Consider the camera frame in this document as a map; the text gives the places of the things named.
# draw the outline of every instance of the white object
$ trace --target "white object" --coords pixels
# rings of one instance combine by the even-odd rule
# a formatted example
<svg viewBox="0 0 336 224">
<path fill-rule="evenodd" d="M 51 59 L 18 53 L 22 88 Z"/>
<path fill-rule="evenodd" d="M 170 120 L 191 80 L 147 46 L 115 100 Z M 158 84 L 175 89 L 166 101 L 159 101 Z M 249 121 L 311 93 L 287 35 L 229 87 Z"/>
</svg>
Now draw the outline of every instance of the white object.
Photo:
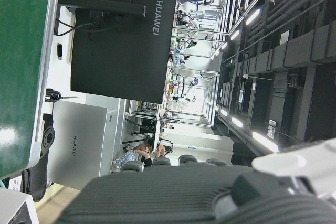
<svg viewBox="0 0 336 224">
<path fill-rule="evenodd" d="M 279 150 L 279 147 L 275 143 L 273 143 L 271 140 L 267 139 L 266 137 L 260 135 L 257 132 L 253 132 L 252 137 L 260 144 L 271 150 L 272 152 L 277 152 Z"/>
<path fill-rule="evenodd" d="M 223 116 L 228 116 L 227 111 L 225 111 L 225 110 L 223 110 L 223 109 L 221 109 L 221 114 L 222 114 Z"/>
<path fill-rule="evenodd" d="M 22 181 L 22 175 L 10 179 L 8 189 L 14 190 L 14 191 L 20 191 L 21 181 Z"/>
<path fill-rule="evenodd" d="M 58 101 L 53 115 L 47 180 L 81 190 L 93 178 L 110 174 L 115 136 L 106 134 L 107 108 Z"/>
<path fill-rule="evenodd" d="M 260 9 L 257 9 L 247 20 L 246 25 L 249 25 L 260 13 Z"/>
<path fill-rule="evenodd" d="M 289 30 L 281 34 L 280 45 L 286 43 L 289 39 Z"/>
<path fill-rule="evenodd" d="M 275 128 L 277 126 L 277 122 L 273 120 L 269 120 L 268 122 L 268 130 L 267 130 L 267 136 L 271 139 L 274 139 L 275 136 Z"/>
<path fill-rule="evenodd" d="M 227 47 L 227 43 L 224 43 L 221 47 L 221 50 L 224 50 Z"/>
<path fill-rule="evenodd" d="M 239 92 L 239 103 L 243 103 L 243 98 L 244 98 L 244 91 L 241 90 L 241 91 Z"/>
<path fill-rule="evenodd" d="M 336 192 L 336 138 L 292 152 L 258 157 L 252 166 L 278 177 L 307 178 L 316 196 L 328 199 Z"/>
<path fill-rule="evenodd" d="M 240 30 L 235 31 L 235 33 L 232 34 L 231 36 L 231 40 L 234 40 L 239 35 L 239 33 L 240 33 Z"/>
<path fill-rule="evenodd" d="M 234 124 L 236 124 L 239 128 L 242 128 L 242 127 L 243 127 L 243 123 L 242 123 L 240 120 L 236 119 L 235 117 L 232 117 L 232 118 L 231 118 L 231 121 L 232 121 Z"/>
<path fill-rule="evenodd" d="M 10 223 L 14 220 L 15 223 L 39 224 L 31 195 L 0 188 L 0 199 L 0 223 Z"/>
</svg>

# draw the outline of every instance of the metal frame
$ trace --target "metal frame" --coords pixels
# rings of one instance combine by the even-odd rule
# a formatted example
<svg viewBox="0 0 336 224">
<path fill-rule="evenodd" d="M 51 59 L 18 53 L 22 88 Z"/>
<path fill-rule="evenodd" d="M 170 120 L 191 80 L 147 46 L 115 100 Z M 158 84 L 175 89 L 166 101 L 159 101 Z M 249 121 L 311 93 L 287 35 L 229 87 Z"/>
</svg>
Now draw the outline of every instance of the metal frame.
<svg viewBox="0 0 336 224">
<path fill-rule="evenodd" d="M 184 69 L 180 67 L 171 66 L 171 69 Z M 183 123 L 189 125 L 196 125 L 202 127 L 213 127 L 215 121 L 215 105 L 216 105 L 216 97 L 218 94 L 218 85 L 219 85 L 219 73 L 215 71 L 204 71 L 204 70 L 195 70 L 201 71 L 204 74 L 209 74 L 209 77 L 203 77 L 202 79 L 207 79 L 209 81 L 208 88 L 205 89 L 204 101 L 201 109 L 201 114 L 187 113 L 183 111 L 172 111 L 166 110 L 167 113 L 175 114 L 175 115 L 188 115 L 198 117 L 197 122 L 191 122 L 192 119 L 186 118 L 178 118 L 178 117 L 160 117 L 160 110 L 162 105 L 157 104 L 157 110 L 155 113 L 142 112 L 137 111 L 137 102 L 138 101 L 130 101 L 128 116 L 136 117 L 136 118 L 146 118 L 157 121 L 165 121 L 171 123 Z"/>
</svg>

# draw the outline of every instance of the label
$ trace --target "label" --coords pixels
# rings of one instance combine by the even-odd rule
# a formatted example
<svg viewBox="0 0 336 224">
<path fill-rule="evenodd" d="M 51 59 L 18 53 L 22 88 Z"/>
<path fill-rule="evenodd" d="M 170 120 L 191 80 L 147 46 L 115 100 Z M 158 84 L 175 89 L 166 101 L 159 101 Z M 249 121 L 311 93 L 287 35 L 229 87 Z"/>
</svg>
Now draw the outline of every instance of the label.
<svg viewBox="0 0 336 224">
<path fill-rule="evenodd" d="M 21 181 L 22 181 L 22 176 L 18 176 L 16 178 L 12 178 L 9 181 L 8 189 L 14 190 L 14 191 L 20 191 Z"/>
</svg>

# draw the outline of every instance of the ceiling light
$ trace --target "ceiling light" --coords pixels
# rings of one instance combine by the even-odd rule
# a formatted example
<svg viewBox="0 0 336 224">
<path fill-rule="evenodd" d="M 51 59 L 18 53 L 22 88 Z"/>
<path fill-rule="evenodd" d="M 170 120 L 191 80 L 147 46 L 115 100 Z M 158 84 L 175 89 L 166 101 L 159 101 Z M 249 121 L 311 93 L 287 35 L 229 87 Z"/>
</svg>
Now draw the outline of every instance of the ceiling light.
<svg viewBox="0 0 336 224">
<path fill-rule="evenodd" d="M 234 40 L 239 35 L 239 33 L 240 33 L 240 30 L 235 31 L 235 33 L 232 34 L 231 36 L 231 40 Z"/>
<path fill-rule="evenodd" d="M 221 47 L 221 50 L 225 49 L 227 47 L 227 43 L 224 43 Z"/>
<path fill-rule="evenodd" d="M 278 152 L 279 147 L 273 143 L 271 140 L 265 138 L 264 136 L 260 135 L 257 132 L 252 133 L 252 137 L 258 141 L 260 144 L 265 146 L 266 148 L 270 149 L 272 152 Z"/>
<path fill-rule="evenodd" d="M 228 116 L 228 113 L 227 113 L 227 111 L 225 111 L 225 110 L 221 110 L 221 114 L 223 115 L 223 116 Z"/>
<path fill-rule="evenodd" d="M 260 9 L 257 9 L 247 20 L 246 25 L 250 24 L 260 13 Z"/>
<path fill-rule="evenodd" d="M 232 121 L 234 124 L 236 124 L 239 128 L 242 128 L 242 127 L 243 127 L 243 123 L 242 123 L 240 120 L 238 120 L 238 119 L 236 119 L 236 118 L 231 118 L 231 121 Z"/>
</svg>

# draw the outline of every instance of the monitor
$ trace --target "monitor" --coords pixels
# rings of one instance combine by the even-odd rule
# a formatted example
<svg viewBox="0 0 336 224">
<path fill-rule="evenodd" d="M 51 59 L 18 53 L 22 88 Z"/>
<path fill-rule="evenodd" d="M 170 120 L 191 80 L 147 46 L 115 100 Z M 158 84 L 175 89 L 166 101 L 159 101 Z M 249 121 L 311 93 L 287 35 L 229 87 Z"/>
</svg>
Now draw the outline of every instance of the monitor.
<svg viewBox="0 0 336 224">
<path fill-rule="evenodd" d="M 71 90 L 162 103 L 176 0 L 111 0 L 142 15 L 76 9 Z"/>
</svg>

